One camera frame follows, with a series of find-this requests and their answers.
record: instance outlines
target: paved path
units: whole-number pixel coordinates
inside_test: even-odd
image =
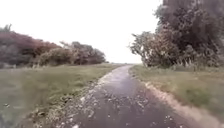
[[[160,103],[123,66],[68,106],[58,128],[190,128],[180,116]]]

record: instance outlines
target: leafy tree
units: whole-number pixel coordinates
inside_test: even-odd
[[[148,66],[178,62],[219,66],[223,8],[221,0],[164,0],[156,11],[159,23],[155,34],[135,36],[131,50]]]

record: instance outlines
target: vegetation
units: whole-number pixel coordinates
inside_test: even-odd
[[[133,35],[131,51],[140,55],[146,66],[220,66],[223,8],[221,0],[163,0],[155,13],[159,18],[156,32]]]
[[[0,109],[4,110],[1,114],[8,125],[20,122],[17,119],[31,111],[33,113],[28,117],[31,123],[46,117],[44,121],[50,122],[57,118],[69,99],[77,97],[89,87],[87,85],[118,66],[100,64],[3,69],[0,71]]]
[[[33,39],[11,31],[11,25],[0,28],[0,67],[5,65],[33,66],[62,64],[82,65],[105,62],[104,53],[90,45],[73,42],[71,45]]]
[[[223,121],[223,68],[206,68],[194,72],[135,66],[131,71],[140,80],[172,93],[181,103],[205,108]]]

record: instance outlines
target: grassy verge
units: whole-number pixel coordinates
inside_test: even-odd
[[[172,93],[182,103],[205,108],[224,120],[224,69],[193,72],[135,66],[131,71],[140,80]]]
[[[77,96],[86,85],[118,66],[101,64],[1,70],[0,121],[10,127],[35,109],[32,118],[46,116],[50,109],[60,107]]]

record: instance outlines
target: overcast sky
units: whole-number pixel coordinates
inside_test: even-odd
[[[127,46],[132,33],[154,31],[161,0],[0,0],[0,26],[58,43],[79,41],[110,62],[138,63]]]

